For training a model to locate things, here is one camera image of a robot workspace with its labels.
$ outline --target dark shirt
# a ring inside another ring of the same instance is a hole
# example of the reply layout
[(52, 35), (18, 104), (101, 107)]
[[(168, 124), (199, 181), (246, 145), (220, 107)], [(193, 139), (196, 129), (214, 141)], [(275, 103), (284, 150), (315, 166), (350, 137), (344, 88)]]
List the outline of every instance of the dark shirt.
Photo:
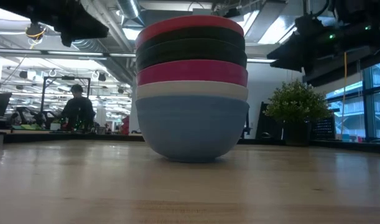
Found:
[(68, 100), (61, 113), (64, 117), (76, 117), (85, 120), (93, 120), (95, 112), (91, 101), (86, 97), (78, 97)]

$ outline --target light blue bowl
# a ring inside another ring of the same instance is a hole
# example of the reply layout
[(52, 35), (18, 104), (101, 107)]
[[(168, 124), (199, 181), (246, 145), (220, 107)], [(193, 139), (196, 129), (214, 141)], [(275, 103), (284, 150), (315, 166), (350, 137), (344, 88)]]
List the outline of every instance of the light blue bowl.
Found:
[(168, 159), (208, 162), (238, 142), (249, 105), (219, 96), (155, 96), (136, 101), (142, 135)]

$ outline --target desk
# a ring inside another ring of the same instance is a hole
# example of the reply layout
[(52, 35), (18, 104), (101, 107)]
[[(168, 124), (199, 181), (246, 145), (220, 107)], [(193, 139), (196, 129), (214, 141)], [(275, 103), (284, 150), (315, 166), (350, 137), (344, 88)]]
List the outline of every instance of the desk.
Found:
[(0, 223), (380, 223), (380, 154), (238, 145), (211, 164), (144, 142), (0, 150)]

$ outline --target green plant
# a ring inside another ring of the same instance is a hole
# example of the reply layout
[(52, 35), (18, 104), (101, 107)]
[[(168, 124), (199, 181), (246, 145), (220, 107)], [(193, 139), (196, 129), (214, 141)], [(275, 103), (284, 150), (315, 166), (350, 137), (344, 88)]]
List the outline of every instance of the green plant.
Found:
[(330, 115), (325, 95), (299, 80), (283, 83), (269, 100), (271, 103), (263, 113), (278, 121), (315, 121)]

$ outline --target man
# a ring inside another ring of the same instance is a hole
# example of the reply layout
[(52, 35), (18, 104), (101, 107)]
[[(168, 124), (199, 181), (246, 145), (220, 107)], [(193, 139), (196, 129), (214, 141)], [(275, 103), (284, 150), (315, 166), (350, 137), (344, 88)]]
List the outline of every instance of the man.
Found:
[(93, 105), (88, 98), (82, 96), (83, 88), (79, 84), (73, 85), (71, 92), (73, 99), (68, 100), (61, 115), (68, 118), (67, 130), (71, 130), (79, 119), (84, 122), (84, 132), (86, 132), (88, 125), (93, 122), (95, 116)]

